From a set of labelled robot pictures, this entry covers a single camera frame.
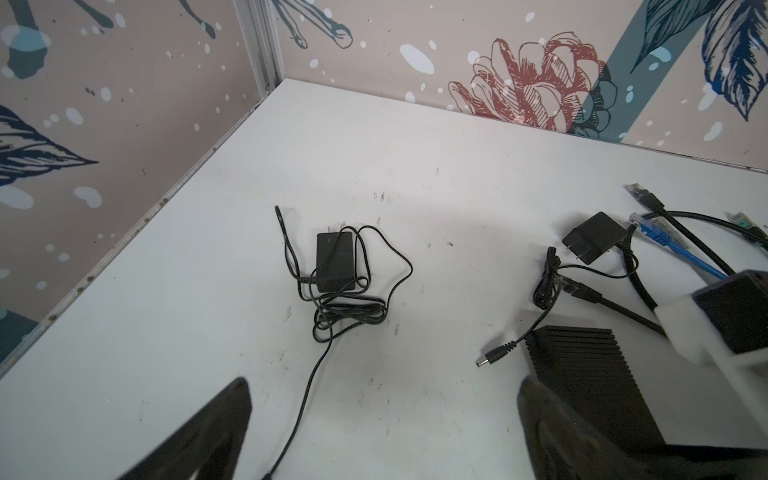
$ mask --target white tabletop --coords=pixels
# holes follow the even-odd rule
[[[768,223],[768,176],[285,81],[0,381],[3,478],[113,478],[236,376],[250,417],[236,478],[260,478],[283,447],[325,348],[283,260],[280,205],[303,271],[315,235],[380,224],[414,265],[389,320],[334,345],[277,478],[532,478],[516,396],[521,349],[478,369],[538,311],[549,245],[602,210],[642,211],[639,182],[671,210]],[[684,222],[737,270],[768,257]],[[406,271],[366,234],[372,292]],[[660,303],[704,284],[634,242]],[[593,266],[621,271],[606,253]],[[570,275],[641,314],[626,280]],[[669,443],[768,448],[715,369],[656,333],[561,296],[549,323],[613,329]]]

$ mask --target black power adapter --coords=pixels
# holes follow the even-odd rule
[[[354,290],[355,251],[352,232],[318,233],[316,262],[318,291],[328,293]]]
[[[605,213],[598,212],[571,230],[563,243],[579,260],[589,265],[626,236],[627,231],[621,225]]]

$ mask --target wallpaper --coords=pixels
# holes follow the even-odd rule
[[[0,0],[0,336],[259,100],[231,0]]]
[[[768,169],[768,0],[270,0],[285,75]]]

